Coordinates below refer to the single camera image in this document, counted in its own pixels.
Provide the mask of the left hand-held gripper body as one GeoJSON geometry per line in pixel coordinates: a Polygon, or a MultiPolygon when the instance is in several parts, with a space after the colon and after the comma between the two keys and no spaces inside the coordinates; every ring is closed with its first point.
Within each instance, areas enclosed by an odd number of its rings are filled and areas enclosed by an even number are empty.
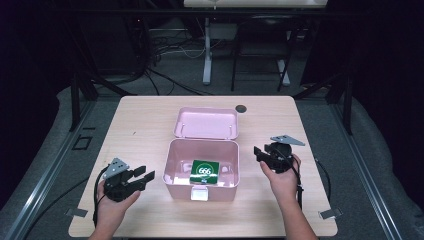
{"type": "Polygon", "coordinates": [[[119,158],[114,158],[102,174],[105,181],[104,194],[115,202],[121,202],[138,190],[129,180],[135,177],[135,171],[119,158]]]}

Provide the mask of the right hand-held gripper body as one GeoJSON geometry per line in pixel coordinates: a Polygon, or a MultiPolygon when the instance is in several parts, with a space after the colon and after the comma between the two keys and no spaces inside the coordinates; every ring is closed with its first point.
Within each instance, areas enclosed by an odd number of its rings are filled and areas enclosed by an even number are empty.
{"type": "Polygon", "coordinates": [[[264,145],[266,164],[276,173],[289,170],[294,161],[292,146],[304,146],[304,143],[289,135],[273,136],[270,140],[270,144],[264,145]]]}

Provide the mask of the pink storage box with lid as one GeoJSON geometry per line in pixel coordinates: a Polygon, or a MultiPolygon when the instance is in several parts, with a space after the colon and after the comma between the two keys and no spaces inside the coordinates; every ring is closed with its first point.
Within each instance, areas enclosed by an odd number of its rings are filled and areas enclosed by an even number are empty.
{"type": "Polygon", "coordinates": [[[191,201],[232,201],[240,182],[238,133],[238,113],[233,109],[181,108],[163,174],[171,197],[191,201]],[[218,182],[191,182],[194,160],[218,162],[218,182]]]}

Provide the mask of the green packet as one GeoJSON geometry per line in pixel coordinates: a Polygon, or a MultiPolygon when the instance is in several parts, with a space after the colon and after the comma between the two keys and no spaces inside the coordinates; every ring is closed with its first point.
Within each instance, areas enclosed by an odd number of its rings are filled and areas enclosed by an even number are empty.
{"type": "Polygon", "coordinates": [[[190,181],[198,184],[216,184],[218,182],[219,163],[215,161],[194,160],[190,181]]]}

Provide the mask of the person's left hand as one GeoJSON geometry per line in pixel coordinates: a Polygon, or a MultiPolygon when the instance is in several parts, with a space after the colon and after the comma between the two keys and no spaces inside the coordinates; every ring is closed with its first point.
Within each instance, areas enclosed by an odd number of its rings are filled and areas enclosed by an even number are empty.
{"type": "Polygon", "coordinates": [[[126,211],[133,205],[140,196],[139,191],[135,191],[128,198],[121,202],[110,200],[103,192],[98,193],[99,203],[97,210],[97,231],[113,234],[122,223],[126,211]]]}

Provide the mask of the person's right hand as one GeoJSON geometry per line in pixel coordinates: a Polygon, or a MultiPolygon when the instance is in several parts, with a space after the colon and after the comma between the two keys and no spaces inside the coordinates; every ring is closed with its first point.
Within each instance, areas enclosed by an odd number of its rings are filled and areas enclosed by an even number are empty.
{"type": "Polygon", "coordinates": [[[270,181],[272,192],[281,209],[293,210],[299,207],[297,187],[300,163],[300,159],[294,155],[293,169],[277,174],[265,162],[260,162],[260,167],[270,181]]]}

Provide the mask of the white desk leg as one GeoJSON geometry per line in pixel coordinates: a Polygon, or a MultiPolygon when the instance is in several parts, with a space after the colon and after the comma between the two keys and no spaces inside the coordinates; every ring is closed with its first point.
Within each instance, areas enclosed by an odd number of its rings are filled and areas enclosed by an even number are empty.
{"type": "Polygon", "coordinates": [[[204,22],[204,40],[205,40],[205,59],[204,59],[204,70],[203,70],[203,84],[211,84],[211,73],[212,73],[212,55],[211,55],[211,38],[210,38],[210,22],[206,18],[204,22]]]}
{"type": "Polygon", "coordinates": [[[284,87],[289,87],[291,85],[291,82],[287,73],[285,62],[283,60],[278,60],[277,64],[280,73],[284,74],[284,76],[282,77],[282,85],[284,87]]]}

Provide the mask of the black chair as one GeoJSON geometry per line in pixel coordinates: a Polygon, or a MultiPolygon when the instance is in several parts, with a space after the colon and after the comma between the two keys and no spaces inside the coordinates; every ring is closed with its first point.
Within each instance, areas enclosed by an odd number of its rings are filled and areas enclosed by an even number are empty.
{"type": "Polygon", "coordinates": [[[284,15],[253,16],[240,23],[237,26],[232,49],[231,90],[235,90],[237,75],[267,75],[275,72],[279,75],[277,90],[280,91],[283,87],[284,74],[280,73],[277,61],[283,60],[288,71],[293,47],[303,25],[304,21],[300,17],[284,15]],[[256,62],[269,59],[277,65],[277,69],[273,72],[250,67],[240,71],[237,67],[243,58],[253,59],[256,62]]]}

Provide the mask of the grey metal table bracket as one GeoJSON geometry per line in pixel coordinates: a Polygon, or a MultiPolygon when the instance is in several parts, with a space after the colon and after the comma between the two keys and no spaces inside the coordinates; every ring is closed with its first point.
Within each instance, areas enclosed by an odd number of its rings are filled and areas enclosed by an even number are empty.
{"type": "Polygon", "coordinates": [[[86,215],[87,215],[87,213],[88,213],[87,210],[79,209],[79,208],[71,208],[71,209],[68,209],[65,212],[65,214],[67,216],[70,216],[70,217],[81,217],[81,218],[85,218],[86,215]]]}
{"type": "Polygon", "coordinates": [[[343,212],[340,208],[332,208],[325,211],[321,211],[319,213],[319,216],[322,219],[337,219],[338,217],[342,216],[343,212]]]}

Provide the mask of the aluminium floor rail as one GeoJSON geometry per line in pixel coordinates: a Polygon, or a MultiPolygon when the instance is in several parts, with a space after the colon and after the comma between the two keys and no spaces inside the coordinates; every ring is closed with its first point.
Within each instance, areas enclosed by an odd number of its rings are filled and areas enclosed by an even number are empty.
{"type": "Polygon", "coordinates": [[[97,158],[112,105],[87,102],[82,120],[70,132],[70,115],[61,108],[52,130],[5,208],[0,240],[79,240],[68,233],[97,158]]]}
{"type": "Polygon", "coordinates": [[[349,134],[345,129],[340,108],[337,105],[330,104],[329,109],[350,149],[353,156],[355,170],[387,240],[403,240],[403,237],[387,207],[386,201],[383,199],[374,178],[365,163],[365,159],[355,141],[354,136],[349,134]]]}

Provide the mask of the black frame post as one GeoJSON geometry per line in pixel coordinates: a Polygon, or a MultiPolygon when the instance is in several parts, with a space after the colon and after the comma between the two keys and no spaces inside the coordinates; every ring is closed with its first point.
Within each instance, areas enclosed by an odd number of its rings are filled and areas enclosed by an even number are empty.
{"type": "Polygon", "coordinates": [[[71,82],[71,110],[72,122],[70,132],[74,131],[80,122],[80,98],[77,74],[74,74],[71,82]]]}

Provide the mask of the black frame crossbar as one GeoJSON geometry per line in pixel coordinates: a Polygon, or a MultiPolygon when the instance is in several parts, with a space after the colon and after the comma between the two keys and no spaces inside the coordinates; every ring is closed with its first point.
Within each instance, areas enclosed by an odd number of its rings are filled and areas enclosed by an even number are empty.
{"type": "Polygon", "coordinates": [[[143,17],[244,17],[254,15],[287,15],[287,16],[306,16],[306,17],[323,17],[330,16],[327,11],[313,10],[265,10],[265,9],[121,9],[121,10],[90,10],[90,9],[51,9],[56,14],[80,14],[80,15],[117,15],[130,16],[138,15],[143,17]]]}

